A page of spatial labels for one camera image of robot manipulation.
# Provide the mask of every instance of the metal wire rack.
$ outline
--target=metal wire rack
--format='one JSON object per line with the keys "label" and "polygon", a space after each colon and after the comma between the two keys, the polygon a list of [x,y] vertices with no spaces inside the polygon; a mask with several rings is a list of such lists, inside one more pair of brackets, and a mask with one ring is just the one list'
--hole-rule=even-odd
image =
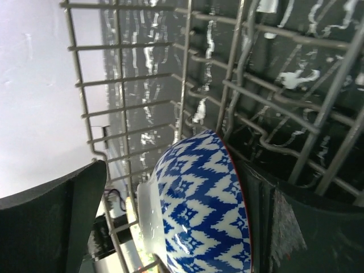
{"label": "metal wire rack", "polygon": [[[353,65],[355,59],[360,55],[364,53],[363,50],[363,42],[364,42],[364,17],[362,18],[361,22],[359,23],[356,33],[354,35],[353,40],[351,43],[336,41],[336,40],[330,40],[330,39],[319,39],[314,37],[309,37],[302,35],[301,33],[286,30],[279,27],[271,27],[271,26],[265,26],[263,24],[256,24],[255,23],[255,14],[258,8],[259,0],[253,0],[251,5],[249,7],[246,7],[244,5],[244,0],[240,1],[239,8],[237,11],[237,17],[234,18],[228,18],[225,16],[218,16],[218,15],[211,15],[211,14],[204,14],[200,11],[193,10],[193,1],[188,0],[188,7],[187,9],[182,8],[176,8],[173,6],[166,6],[166,5],[156,5],[156,6],[144,6],[144,5],[120,5],[117,0],[114,0],[113,4],[107,4],[107,3],[99,3],[99,4],[86,4],[86,3],[70,3],[69,0],[65,0],[60,4],[62,8],[65,9],[65,15],[67,17],[68,27],[69,27],[69,36],[71,40],[71,46],[68,48],[70,51],[72,51],[73,59],[75,62],[75,68],[76,68],[76,74],[77,74],[77,84],[76,87],[80,90],[80,97],[81,102],[83,106],[83,115],[82,117],[85,119],[86,123],[86,130],[88,135],[88,143],[90,144],[90,148],[92,153],[94,153],[96,156],[102,157],[107,163],[115,162],[118,160],[125,160],[126,161],[126,175],[117,177],[115,179],[111,179],[109,176],[109,182],[112,183],[116,180],[122,180],[126,179],[127,181],[127,188],[129,196],[131,197],[131,201],[133,204],[134,211],[137,212],[136,208],[137,205],[135,203],[135,196],[132,189],[132,179],[136,175],[140,175],[141,173],[149,173],[153,170],[154,166],[150,166],[146,169],[138,170],[136,172],[131,171],[129,158],[135,155],[140,155],[144,152],[150,152],[153,150],[159,150],[166,148],[170,145],[170,143],[163,144],[161,146],[149,148],[147,150],[142,150],[139,152],[130,152],[130,146],[129,146],[129,140],[128,136],[142,133],[145,131],[150,131],[153,129],[161,128],[161,127],[170,127],[171,130],[175,130],[178,133],[178,139],[182,139],[186,137],[183,134],[183,128],[184,126],[188,127],[204,127],[204,125],[201,125],[199,123],[194,123],[192,121],[193,114],[187,110],[185,107],[186,104],[186,98],[187,97],[195,97],[199,99],[206,99],[209,102],[215,104],[219,109],[218,118],[217,118],[217,124],[215,129],[217,132],[222,132],[222,124],[226,117],[227,112],[227,131],[224,135],[224,141],[228,143],[227,145],[229,148],[235,153],[236,156],[243,160],[247,160],[244,155],[242,155],[237,149],[229,145],[229,138],[232,131],[232,128],[234,126],[234,121],[238,120],[240,123],[245,124],[246,126],[251,127],[253,130],[255,130],[259,135],[259,143],[262,147],[269,151],[281,153],[281,154],[287,154],[291,155],[294,158],[297,159],[295,166],[293,168],[293,171],[291,172],[291,175],[288,179],[289,183],[296,184],[303,168],[305,165],[310,166],[312,169],[317,171],[318,173],[322,174],[322,179],[318,183],[315,192],[318,195],[323,195],[328,188],[330,187],[331,182],[334,182],[342,189],[349,192],[351,195],[355,197],[354,205],[358,206],[364,206],[364,192],[361,192],[359,189],[353,187],[343,179],[337,176],[337,172],[342,166],[343,162],[345,161],[346,157],[349,154],[349,151],[353,148],[355,142],[361,135],[361,132],[364,127],[364,105],[362,106],[362,109],[360,110],[359,114],[357,115],[356,119],[352,119],[351,117],[345,116],[342,113],[339,113],[337,111],[333,110],[334,103],[340,93],[340,88],[342,87],[342,84],[344,83],[345,77],[350,71],[351,66]],[[117,43],[112,45],[86,45],[86,46],[78,46],[76,42],[76,35],[75,35],[75,27],[73,23],[73,17],[72,17],[72,10],[73,9],[97,9],[97,10],[113,10],[114,11],[114,22],[115,22],[115,29],[116,29],[116,37],[117,37]],[[243,21],[243,10],[249,9],[247,21]],[[186,23],[185,23],[185,40],[184,44],[179,44],[174,41],[170,42],[156,42],[156,43],[133,43],[133,44],[126,44],[122,43],[121,35],[120,35],[120,29],[122,26],[120,26],[119,23],[119,12],[120,10],[149,10],[149,11],[174,11],[175,13],[184,14],[187,17]],[[195,50],[190,47],[190,37],[193,35],[193,30],[191,29],[191,20],[204,20],[204,21],[210,21],[213,20],[217,23],[222,24],[228,24],[234,27],[234,34],[231,41],[231,47],[230,47],[230,56],[228,63],[224,63],[217,59],[208,59],[205,57],[202,57],[201,52],[198,50]],[[238,65],[235,65],[235,60],[238,55],[238,41],[241,38],[241,30],[242,28],[245,28],[247,31],[247,45],[245,46],[244,50],[242,51],[239,59],[238,59]],[[343,52],[345,52],[345,56],[341,61],[340,67],[338,67],[338,71],[336,73],[336,76],[334,78],[334,81],[331,83],[331,86],[327,92],[326,98],[324,99],[324,102],[322,105],[314,104],[312,102],[306,102],[304,100],[293,100],[291,98],[285,97],[281,93],[281,87],[272,84],[262,78],[256,77],[249,72],[245,71],[245,63],[247,62],[247,58],[249,55],[249,52],[251,51],[252,47],[252,40],[253,36],[255,34],[255,31],[266,31],[270,32],[274,35],[283,36],[285,38],[291,39],[293,42],[297,44],[309,44],[309,45],[315,45],[318,47],[325,47],[325,48],[332,48],[332,49],[338,49]],[[144,47],[175,47],[177,49],[180,49],[183,51],[183,70],[182,70],[182,76],[180,77],[177,74],[174,73],[160,73],[160,74],[152,74],[152,75],[143,75],[143,76],[136,76],[136,77],[124,77],[123,76],[123,70],[121,68],[122,64],[122,50],[125,48],[144,48]],[[116,49],[118,52],[118,78],[111,79],[111,80],[102,80],[102,81],[84,81],[82,78],[81,73],[81,65],[80,65],[80,57],[79,52],[80,51],[91,51],[91,50],[106,50],[106,49]],[[224,84],[224,89],[222,92],[221,99],[216,99],[212,96],[208,96],[205,94],[201,94],[196,92],[197,88],[199,87],[196,85],[196,83],[191,82],[188,80],[188,62],[189,59],[199,62],[199,63],[210,63],[211,65],[215,65],[217,67],[223,68],[226,70],[226,76],[225,79],[222,81]],[[237,83],[232,82],[232,77],[236,75],[237,76]],[[157,101],[157,102],[150,102],[145,103],[141,105],[134,105],[134,106],[126,106],[123,102],[123,98],[125,96],[124,92],[124,83],[128,81],[135,81],[135,80],[146,80],[151,78],[161,78],[161,77],[173,77],[181,82],[181,99],[179,102],[173,101],[173,100],[164,100],[164,101]],[[251,92],[250,90],[242,87],[244,81],[251,81],[254,82],[260,86],[265,87],[266,89],[273,92],[273,100],[268,100],[258,94],[255,94],[254,92]],[[89,112],[88,108],[88,102],[86,100],[85,96],[85,87],[87,86],[95,86],[95,85],[105,85],[105,84],[119,84],[121,88],[121,105],[117,109],[110,109],[105,111],[98,111],[98,112]],[[232,97],[229,96],[230,91],[233,91]],[[251,99],[254,99],[256,102],[259,102],[263,105],[266,105],[267,107],[271,107],[272,109],[276,110],[277,112],[280,112],[282,115],[285,115],[287,119],[292,119],[293,121],[300,124],[302,127],[305,127],[308,132],[308,138],[305,140],[303,149],[301,151],[296,151],[290,148],[285,147],[278,147],[274,146],[273,144],[270,144],[267,140],[268,132],[259,126],[257,123],[251,121],[250,119],[246,118],[244,115],[239,114],[235,111],[237,101],[239,99],[240,95],[247,96]],[[174,124],[162,124],[157,126],[152,126],[148,128],[143,128],[139,130],[134,131],[128,131],[127,127],[127,117],[126,112],[132,109],[138,109],[148,106],[155,106],[155,105],[163,105],[163,104],[173,104],[175,107],[179,109],[179,120],[178,127],[176,127]],[[307,120],[303,119],[301,116],[295,114],[292,111],[287,110],[286,108],[282,107],[281,105],[287,105],[287,106],[294,106],[297,108],[307,108],[311,109],[315,112],[317,112],[316,119],[313,123],[308,122]],[[122,120],[122,130],[123,132],[116,135],[110,135],[105,136],[102,138],[94,138],[91,125],[90,125],[90,118],[91,117],[97,117],[99,115],[107,115],[111,113],[120,113],[121,120]],[[334,156],[331,164],[329,165],[328,169],[324,169],[321,165],[315,163],[313,160],[310,160],[309,155],[312,151],[312,148],[314,144],[316,143],[316,140],[321,133],[321,130],[323,128],[323,125],[325,124],[326,120],[328,118],[331,118],[341,124],[344,124],[350,128],[348,130],[348,133],[346,134],[346,137],[344,141],[342,142],[340,148],[338,149],[336,155]],[[102,152],[97,151],[95,148],[95,143],[121,138],[123,143],[123,155],[119,156],[117,158],[108,158],[108,156]],[[124,259],[124,256],[121,252],[120,246],[119,246],[119,240],[116,236],[116,233],[120,230],[127,229],[131,227],[132,225],[135,225],[138,223],[138,218],[135,222],[129,223],[125,226],[121,226],[119,228],[114,228],[113,220],[110,216],[109,210],[107,208],[107,202],[105,200],[105,197],[102,198],[102,203],[105,207],[105,213],[106,213],[106,220],[109,225],[110,230],[110,236],[113,240],[115,250],[118,254],[123,272],[128,272],[128,268],[126,266],[126,262]],[[156,261],[147,265],[146,267],[143,267],[136,272],[143,272],[151,267],[156,266],[158,263],[160,263],[160,260],[158,257],[156,257]]]}

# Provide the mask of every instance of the blue and white bowl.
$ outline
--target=blue and white bowl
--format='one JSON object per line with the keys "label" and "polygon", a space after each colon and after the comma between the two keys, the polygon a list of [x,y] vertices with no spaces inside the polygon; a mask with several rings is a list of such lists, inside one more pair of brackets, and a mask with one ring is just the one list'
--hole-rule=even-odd
{"label": "blue and white bowl", "polygon": [[211,130],[171,146],[138,187],[144,247],[171,272],[251,272],[247,212],[234,165]]}

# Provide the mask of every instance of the diamond pattern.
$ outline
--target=diamond pattern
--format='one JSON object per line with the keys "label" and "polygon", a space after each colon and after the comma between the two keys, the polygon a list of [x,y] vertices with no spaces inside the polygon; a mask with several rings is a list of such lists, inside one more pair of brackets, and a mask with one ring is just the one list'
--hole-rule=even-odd
{"label": "diamond pattern", "polygon": [[171,272],[251,272],[243,196],[220,138],[207,130],[171,146],[155,175]]}

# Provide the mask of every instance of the ceramic bowl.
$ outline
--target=ceramic bowl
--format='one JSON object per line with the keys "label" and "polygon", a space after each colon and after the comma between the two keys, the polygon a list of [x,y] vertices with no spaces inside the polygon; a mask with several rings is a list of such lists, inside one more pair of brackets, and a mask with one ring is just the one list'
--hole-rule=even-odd
{"label": "ceramic bowl", "polygon": [[171,146],[138,187],[144,247],[171,272],[251,272],[247,212],[234,165],[207,130]]}

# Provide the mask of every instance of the drying rack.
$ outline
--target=drying rack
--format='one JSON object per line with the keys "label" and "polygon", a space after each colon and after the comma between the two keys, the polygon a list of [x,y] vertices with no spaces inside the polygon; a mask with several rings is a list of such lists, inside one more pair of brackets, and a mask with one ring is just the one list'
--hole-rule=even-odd
{"label": "drying rack", "polygon": [[[80,97],[81,102],[83,106],[83,115],[82,117],[85,119],[86,124],[86,131],[88,135],[88,143],[90,144],[90,148],[92,153],[94,153],[96,156],[99,156],[103,158],[105,162],[108,164],[117,160],[125,160],[126,162],[126,175],[118,177],[116,179],[110,179],[110,170],[108,168],[108,174],[109,174],[109,182],[115,180],[122,180],[126,179],[127,181],[127,188],[129,196],[131,197],[133,209],[135,213],[137,214],[137,204],[135,203],[135,194],[132,190],[132,178],[135,175],[140,175],[141,173],[150,173],[154,166],[148,167],[146,169],[137,171],[137,172],[131,172],[130,162],[128,162],[128,158],[134,155],[142,154],[144,152],[149,152],[151,150],[158,150],[161,148],[168,147],[171,143],[166,143],[163,146],[157,146],[154,148],[149,148],[148,150],[143,150],[140,152],[130,153],[130,147],[129,147],[129,141],[128,136],[136,133],[142,133],[144,131],[153,130],[153,127],[148,127],[140,130],[134,130],[134,131],[128,131],[127,128],[127,117],[126,112],[131,109],[137,109],[137,108],[143,108],[143,107],[149,107],[149,106],[155,106],[155,105],[161,105],[161,104],[173,104],[175,107],[179,109],[179,121],[177,124],[168,124],[163,126],[169,126],[171,130],[174,130],[177,133],[178,139],[185,138],[186,136],[183,134],[183,128],[184,126],[189,127],[204,127],[201,124],[193,123],[192,117],[193,114],[190,113],[185,108],[185,102],[186,97],[196,97],[200,99],[206,99],[209,100],[211,103],[217,105],[220,108],[220,111],[218,113],[218,119],[217,119],[217,125],[216,128],[211,128],[213,130],[216,130],[216,132],[221,133],[222,130],[222,124],[225,119],[225,114],[227,113],[227,131],[224,136],[224,140],[226,143],[228,143],[229,136],[231,134],[231,128],[234,125],[234,119],[239,119],[242,123],[246,124],[247,126],[250,126],[252,129],[254,129],[256,132],[260,134],[260,144],[273,152],[282,153],[282,154],[288,154],[293,156],[297,159],[296,164],[294,166],[293,171],[291,172],[291,175],[288,179],[289,183],[295,184],[297,182],[298,177],[300,176],[303,167],[307,164],[311,168],[313,168],[315,171],[322,174],[322,179],[318,183],[318,186],[315,190],[315,192],[318,195],[323,195],[326,190],[329,188],[330,184],[334,182],[342,189],[349,192],[351,195],[355,197],[354,205],[358,206],[364,206],[364,192],[359,191],[358,189],[351,186],[349,183],[343,181],[339,177],[337,177],[337,172],[339,168],[342,166],[343,162],[345,161],[346,157],[349,154],[349,151],[354,146],[355,141],[359,138],[362,129],[364,127],[364,106],[362,106],[362,109],[360,110],[359,114],[357,115],[356,119],[352,119],[350,117],[347,117],[341,113],[338,113],[336,111],[333,111],[333,105],[336,101],[336,98],[340,92],[340,88],[342,84],[344,83],[346,75],[349,73],[349,70],[351,66],[353,65],[355,59],[358,57],[359,54],[363,53],[362,44],[364,41],[364,17],[361,20],[361,22],[358,25],[358,28],[356,30],[356,33],[354,35],[353,40],[351,43],[345,43],[335,40],[329,40],[329,39],[318,39],[313,37],[304,36],[298,32],[285,30],[283,28],[278,27],[271,27],[271,26],[265,26],[263,24],[255,24],[255,13],[257,11],[259,4],[259,0],[253,0],[250,7],[244,6],[244,0],[240,1],[239,9],[237,12],[236,19],[233,18],[227,18],[225,16],[218,16],[218,15],[210,15],[210,14],[203,14],[199,11],[193,10],[193,1],[188,0],[188,7],[187,9],[182,8],[175,8],[173,6],[163,6],[163,5],[156,5],[156,6],[137,6],[137,5],[119,5],[118,1],[114,0],[113,4],[105,4],[105,3],[99,3],[99,4],[87,4],[87,3],[70,3],[68,0],[65,0],[60,4],[62,8],[65,9],[65,15],[67,18],[67,23],[69,27],[69,36],[71,40],[71,46],[68,48],[70,51],[72,51],[73,59],[75,62],[75,68],[76,68],[76,75],[78,78],[76,87],[80,90]],[[86,46],[78,46],[76,43],[76,36],[75,36],[75,27],[73,24],[73,17],[72,17],[72,10],[73,9],[99,9],[99,10],[113,10],[114,14],[114,22],[115,22],[115,29],[116,29],[116,38],[117,43],[112,45],[86,45]],[[243,9],[249,9],[247,21],[243,21]],[[122,43],[121,35],[120,35],[120,29],[122,26],[120,26],[119,21],[119,10],[149,10],[149,11],[174,11],[176,13],[184,14],[187,16],[187,20],[185,23],[185,42],[184,44],[178,44],[174,41],[170,42],[156,42],[156,43],[149,43],[149,44],[143,44],[143,43],[134,43],[134,44],[125,44]],[[223,24],[229,24],[232,27],[234,27],[234,34],[233,39],[231,41],[231,47],[230,47],[230,56],[228,63],[223,63],[219,60],[216,60],[214,58],[207,59],[205,57],[201,57],[198,51],[195,51],[190,48],[189,41],[190,36],[193,35],[193,30],[191,30],[191,20],[213,20],[217,23],[223,23]],[[238,41],[241,37],[241,29],[245,28],[247,31],[247,37],[248,42],[247,46],[242,51],[241,56],[239,57],[238,65],[235,67],[235,60],[237,58],[237,48],[238,48]],[[332,82],[326,98],[324,99],[324,102],[322,105],[317,105],[311,102],[305,102],[303,100],[293,100],[290,98],[287,98],[280,94],[281,88],[279,86],[276,86],[270,82],[267,82],[259,77],[255,77],[247,72],[244,71],[244,64],[248,58],[248,54],[251,51],[252,46],[252,39],[254,36],[254,33],[256,30],[259,31],[265,31],[269,32],[274,35],[280,35],[284,36],[288,39],[291,39],[297,44],[311,44],[316,45],[318,47],[326,47],[326,48],[334,48],[339,49],[345,52],[345,56],[341,62],[340,67],[337,70],[336,77],[334,78],[334,81]],[[124,48],[144,48],[144,47],[175,47],[183,50],[183,70],[182,70],[182,76],[178,76],[173,73],[164,73],[164,74],[155,74],[155,75],[144,75],[144,76],[138,76],[138,77],[124,77],[123,71],[121,69],[122,64],[122,50]],[[103,80],[103,81],[89,81],[85,82],[82,79],[82,73],[81,73],[81,65],[80,65],[80,57],[79,52],[80,51],[90,51],[90,50],[105,50],[105,49],[114,49],[118,52],[118,78],[112,79],[112,80]],[[221,100],[217,100],[216,98],[212,96],[203,95],[196,92],[196,89],[198,86],[195,86],[194,83],[189,82],[187,78],[187,68],[188,68],[188,61],[189,58],[191,58],[194,61],[201,62],[201,63],[211,63],[212,65],[219,66],[226,70],[226,76],[225,80],[223,80],[224,89],[222,93]],[[232,82],[232,77],[234,74],[237,74],[237,83]],[[87,86],[95,86],[95,85],[104,85],[104,84],[119,84],[121,88],[121,97],[123,98],[125,96],[125,91],[123,88],[123,85],[125,82],[128,81],[135,81],[135,80],[145,80],[149,78],[160,78],[160,77],[174,77],[175,79],[179,80],[181,82],[181,99],[179,102],[177,101],[159,101],[159,102],[152,102],[152,103],[146,103],[141,105],[134,105],[134,106],[125,106],[123,99],[121,99],[121,105],[117,109],[110,109],[105,111],[98,111],[94,113],[90,113],[88,110],[88,102],[85,96],[85,87]],[[297,114],[283,108],[279,104],[275,103],[274,100],[267,100],[266,98],[263,98],[243,87],[242,83],[245,80],[252,81],[256,84],[259,84],[268,90],[272,91],[274,94],[274,100],[280,102],[281,104],[294,106],[294,107],[304,107],[312,109],[313,111],[317,112],[317,117],[314,123],[310,123],[306,120],[304,120],[302,117],[298,116]],[[232,98],[230,99],[230,91],[233,91]],[[287,118],[292,119],[293,121],[297,122],[301,126],[305,127],[309,131],[308,138],[305,141],[304,148],[301,151],[295,151],[289,148],[285,147],[278,147],[269,144],[268,141],[266,141],[268,133],[263,128],[261,128],[257,123],[251,121],[250,119],[247,119],[246,117],[236,113],[235,107],[237,104],[237,100],[239,99],[239,95],[243,94],[244,96],[248,96],[257,102],[260,102],[267,107],[271,107],[272,109],[280,112],[281,114],[285,115]],[[102,138],[94,138],[91,125],[90,125],[90,118],[96,117],[99,115],[107,115],[111,113],[120,113],[121,115],[121,126],[123,133],[117,134],[117,135],[110,135],[105,136]],[[322,130],[322,127],[326,120],[328,118],[334,119],[337,122],[340,122],[344,125],[347,125],[350,129],[344,139],[344,141],[341,144],[341,147],[338,149],[336,155],[334,156],[334,159],[332,160],[330,166],[328,169],[324,169],[322,166],[318,165],[314,161],[309,159],[309,155],[312,151],[312,148],[318,138],[319,133]],[[95,143],[97,142],[103,142],[106,140],[111,140],[115,138],[121,138],[123,143],[123,155],[117,158],[108,158],[108,156],[102,152],[97,151],[95,148]],[[231,151],[235,153],[235,155],[243,160],[246,160],[246,158],[239,153],[234,147],[229,146]],[[109,231],[110,236],[112,238],[115,250],[118,254],[123,272],[129,272],[128,268],[126,266],[126,262],[123,256],[123,253],[121,252],[121,248],[119,246],[119,240],[116,236],[116,233],[120,230],[127,229],[131,227],[132,225],[135,225],[138,223],[138,216],[136,215],[136,221],[129,223],[127,225],[118,227],[117,229],[114,227],[113,220],[109,213],[109,208],[107,207],[107,200],[105,196],[102,198],[102,203],[105,208],[105,216],[107,220],[107,224],[109,225]],[[160,260],[158,257],[155,257],[155,261],[143,268],[140,268],[139,270],[135,271],[135,273],[144,272],[148,270],[151,267],[157,266],[160,263]]]}

